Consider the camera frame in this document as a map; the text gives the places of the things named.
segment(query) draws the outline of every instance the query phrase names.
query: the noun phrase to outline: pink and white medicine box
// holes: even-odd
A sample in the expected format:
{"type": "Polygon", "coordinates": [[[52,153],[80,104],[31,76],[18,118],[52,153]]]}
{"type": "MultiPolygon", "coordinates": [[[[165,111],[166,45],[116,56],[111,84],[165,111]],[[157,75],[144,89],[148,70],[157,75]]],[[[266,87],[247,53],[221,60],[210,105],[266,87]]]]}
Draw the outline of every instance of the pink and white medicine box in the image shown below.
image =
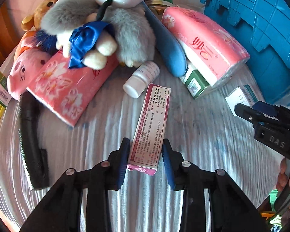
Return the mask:
{"type": "Polygon", "coordinates": [[[171,89],[149,84],[130,150],[128,169],[154,175],[158,168],[171,89]]]}
{"type": "Polygon", "coordinates": [[[234,37],[200,12],[168,7],[162,23],[177,38],[187,58],[211,86],[230,76],[250,58],[234,37]]]}
{"type": "Polygon", "coordinates": [[[58,51],[40,70],[27,90],[62,121],[75,126],[94,95],[118,66],[110,56],[102,70],[69,69],[69,58],[58,51]]]}

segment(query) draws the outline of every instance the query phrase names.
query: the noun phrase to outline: green box with barcode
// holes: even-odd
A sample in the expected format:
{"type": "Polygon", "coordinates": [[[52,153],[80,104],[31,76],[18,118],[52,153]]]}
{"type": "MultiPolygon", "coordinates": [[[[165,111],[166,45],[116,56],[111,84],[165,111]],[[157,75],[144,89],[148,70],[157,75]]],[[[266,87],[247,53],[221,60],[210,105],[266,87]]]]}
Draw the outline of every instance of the green box with barcode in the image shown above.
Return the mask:
{"type": "Polygon", "coordinates": [[[212,88],[191,62],[188,61],[187,64],[187,72],[180,79],[192,95],[193,99],[196,99],[201,94],[204,94],[212,88]]]}
{"type": "Polygon", "coordinates": [[[8,93],[7,78],[0,72],[0,104],[6,107],[11,100],[11,95],[8,93]]]}

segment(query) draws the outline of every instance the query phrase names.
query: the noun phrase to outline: pink pig plush toy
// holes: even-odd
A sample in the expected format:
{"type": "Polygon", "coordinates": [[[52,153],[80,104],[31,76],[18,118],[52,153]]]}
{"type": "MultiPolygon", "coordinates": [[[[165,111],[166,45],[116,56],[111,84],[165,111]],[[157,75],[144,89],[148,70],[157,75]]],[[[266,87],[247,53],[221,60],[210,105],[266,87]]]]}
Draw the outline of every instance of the pink pig plush toy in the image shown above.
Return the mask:
{"type": "Polygon", "coordinates": [[[50,54],[39,49],[28,49],[19,55],[7,79],[8,92],[14,99],[19,101],[20,95],[50,58],[50,54]]]}

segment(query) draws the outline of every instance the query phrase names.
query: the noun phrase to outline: gray fur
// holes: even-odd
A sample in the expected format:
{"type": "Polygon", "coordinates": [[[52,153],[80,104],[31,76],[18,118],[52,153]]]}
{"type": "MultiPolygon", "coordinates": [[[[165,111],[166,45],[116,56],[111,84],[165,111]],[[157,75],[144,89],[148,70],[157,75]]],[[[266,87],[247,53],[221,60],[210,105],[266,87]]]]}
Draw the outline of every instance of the gray fur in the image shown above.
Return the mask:
{"type": "Polygon", "coordinates": [[[98,11],[95,0],[58,0],[41,20],[41,29],[49,35],[73,30],[84,24],[86,17],[98,11]]]}
{"type": "Polygon", "coordinates": [[[115,28],[118,43],[116,54],[120,62],[143,63],[154,59],[156,38],[141,4],[131,9],[109,6],[102,21],[109,22],[115,28]]]}

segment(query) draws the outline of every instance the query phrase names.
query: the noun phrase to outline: bottle cap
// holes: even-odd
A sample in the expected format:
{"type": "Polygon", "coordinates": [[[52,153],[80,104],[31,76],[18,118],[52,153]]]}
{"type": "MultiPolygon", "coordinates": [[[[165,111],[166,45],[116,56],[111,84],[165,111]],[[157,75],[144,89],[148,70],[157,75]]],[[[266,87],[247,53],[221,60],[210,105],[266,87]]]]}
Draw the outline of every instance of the bottle cap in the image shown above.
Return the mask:
{"type": "Polygon", "coordinates": [[[146,87],[147,85],[143,80],[136,76],[131,76],[122,88],[130,97],[137,99],[146,87]]]}

